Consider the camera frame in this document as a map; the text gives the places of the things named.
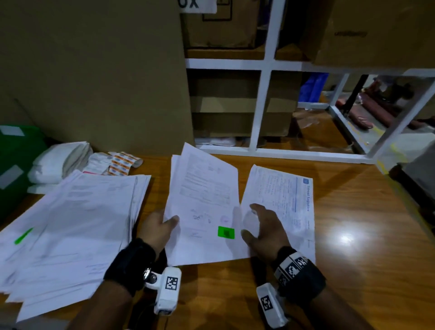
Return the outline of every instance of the green bin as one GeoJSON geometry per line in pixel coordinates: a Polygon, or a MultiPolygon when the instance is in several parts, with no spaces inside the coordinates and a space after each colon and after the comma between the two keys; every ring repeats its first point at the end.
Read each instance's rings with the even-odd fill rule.
{"type": "Polygon", "coordinates": [[[31,185],[27,173],[47,146],[35,126],[0,125],[0,220],[21,202],[31,185]]]}

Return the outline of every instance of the green sticker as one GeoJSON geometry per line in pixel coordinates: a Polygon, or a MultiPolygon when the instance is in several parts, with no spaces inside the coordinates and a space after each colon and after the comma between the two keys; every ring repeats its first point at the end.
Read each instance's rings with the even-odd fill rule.
{"type": "Polygon", "coordinates": [[[29,230],[27,230],[24,234],[22,234],[20,237],[18,237],[15,240],[15,245],[20,244],[21,241],[27,236],[28,233],[30,233],[32,231],[33,228],[30,228],[29,230]]]}
{"type": "Polygon", "coordinates": [[[221,227],[219,226],[217,229],[217,235],[219,237],[223,237],[223,238],[229,238],[229,239],[234,239],[235,235],[234,235],[234,229],[233,228],[227,228],[227,227],[221,227]]]}

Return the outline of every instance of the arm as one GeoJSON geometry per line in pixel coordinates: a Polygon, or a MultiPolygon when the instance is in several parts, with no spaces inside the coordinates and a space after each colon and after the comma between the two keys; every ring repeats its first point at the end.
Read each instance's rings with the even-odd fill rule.
{"type": "MultiPolygon", "coordinates": [[[[264,206],[252,204],[251,209],[258,215],[260,233],[255,238],[249,231],[242,230],[243,240],[260,258],[272,266],[275,276],[280,277],[285,266],[293,262],[290,258],[300,256],[288,241],[287,234],[275,212],[264,206]]],[[[327,285],[325,278],[304,258],[299,272],[293,276],[284,274],[280,286],[287,299],[299,305],[316,329],[373,330],[373,327],[350,307],[327,285]]]]}
{"type": "Polygon", "coordinates": [[[120,251],[91,299],[70,322],[67,330],[120,330],[134,294],[143,288],[143,273],[156,260],[177,226],[177,216],[163,223],[163,210],[151,213],[137,239],[120,251]]]}

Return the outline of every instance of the wooden table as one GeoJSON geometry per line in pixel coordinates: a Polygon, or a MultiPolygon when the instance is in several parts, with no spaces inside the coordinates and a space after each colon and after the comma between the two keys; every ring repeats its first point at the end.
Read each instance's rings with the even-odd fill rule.
{"type": "MultiPolygon", "coordinates": [[[[140,221],[165,206],[171,166],[169,157],[142,158],[144,164],[132,174],[151,174],[152,179],[140,221]]],[[[376,329],[435,329],[433,237],[409,215],[375,166],[219,158],[238,168],[240,196],[253,164],[313,178],[317,266],[330,286],[376,329]]],[[[182,272],[178,307],[167,330],[264,328],[248,259],[183,266],[182,272]]],[[[71,319],[81,306],[48,316],[71,319]]],[[[289,312],[310,328],[298,308],[289,312]]],[[[161,318],[157,328],[163,330],[165,321],[161,318]]],[[[290,328],[300,329],[295,322],[290,328]]]]}

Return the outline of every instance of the white metal frame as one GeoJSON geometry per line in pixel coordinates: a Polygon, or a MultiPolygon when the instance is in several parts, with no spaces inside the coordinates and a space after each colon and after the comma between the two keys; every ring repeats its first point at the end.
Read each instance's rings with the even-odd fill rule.
{"type": "Polygon", "coordinates": [[[226,59],[198,59],[187,58],[186,68],[189,69],[225,69],[225,70],[257,70],[261,72],[257,92],[257,103],[255,106],[254,120],[252,123],[251,142],[248,148],[222,147],[214,145],[197,145],[201,150],[211,154],[238,155],[269,158],[288,158],[301,160],[315,160],[325,162],[346,162],[374,164],[381,153],[390,146],[409,122],[418,114],[421,108],[435,94],[435,69],[381,69],[381,68],[342,68],[316,66],[309,62],[301,61],[278,61],[275,52],[278,45],[279,31],[282,15],[284,12],[285,0],[274,0],[270,15],[268,34],[266,37],[265,54],[263,60],[226,60],[226,59]],[[261,120],[263,118],[266,96],[269,88],[271,72],[278,71],[305,71],[305,72],[328,72],[340,74],[341,79],[331,97],[330,103],[299,102],[299,108],[325,109],[342,126],[344,131],[353,140],[354,146],[361,153],[360,155],[332,153],[332,152],[311,152],[296,150],[279,150],[257,148],[260,133],[261,120]],[[371,148],[359,136],[355,128],[344,118],[341,112],[335,107],[335,103],[349,77],[350,73],[359,74],[387,74],[392,76],[417,76],[427,77],[427,88],[421,91],[421,95],[414,97],[415,101],[408,104],[393,124],[385,131],[379,141],[371,148]]]}

